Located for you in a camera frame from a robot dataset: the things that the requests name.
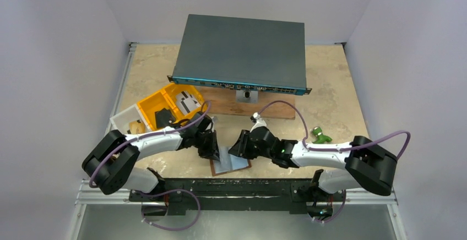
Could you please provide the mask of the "brown leather card holder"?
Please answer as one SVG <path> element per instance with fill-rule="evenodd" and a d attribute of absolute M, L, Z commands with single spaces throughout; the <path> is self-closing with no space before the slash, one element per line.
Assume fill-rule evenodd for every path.
<path fill-rule="evenodd" d="M 229 154 L 229 148 L 229 146 L 221 146 L 219 148 L 219 160 L 210 160 L 212 176 L 251 168 L 250 160 Z"/>

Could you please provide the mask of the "orange credit card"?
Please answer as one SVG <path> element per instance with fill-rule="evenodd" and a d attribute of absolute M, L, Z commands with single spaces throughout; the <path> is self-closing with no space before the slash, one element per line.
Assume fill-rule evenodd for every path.
<path fill-rule="evenodd" d="M 141 120 L 132 121 L 128 125 L 128 134 L 143 134 L 146 132 L 145 124 Z"/>

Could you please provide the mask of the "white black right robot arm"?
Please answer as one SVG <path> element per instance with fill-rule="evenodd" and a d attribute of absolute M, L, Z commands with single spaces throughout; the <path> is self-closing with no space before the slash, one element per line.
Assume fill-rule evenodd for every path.
<path fill-rule="evenodd" d="M 394 154 L 363 136 L 341 144 L 307 144 L 279 139 L 267 127 L 243 130 L 229 154 L 250 160 L 266 157 L 281 168 L 319 166 L 313 178 L 327 194 L 363 188 L 389 196 L 398 163 Z"/>

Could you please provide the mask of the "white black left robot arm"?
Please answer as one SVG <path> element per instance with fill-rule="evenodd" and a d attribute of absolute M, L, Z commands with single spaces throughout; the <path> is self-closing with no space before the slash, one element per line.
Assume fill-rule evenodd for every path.
<path fill-rule="evenodd" d="M 191 119 L 146 134 L 122 134 L 112 130 L 84 159 L 82 169 L 90 177 L 90 186 L 99 188 L 105 195 L 120 189 L 159 194 L 164 190 L 164 179 L 152 168 L 137 168 L 136 162 L 161 152 L 191 147 L 197 149 L 201 158 L 219 159 L 212 119 L 201 112 Z"/>

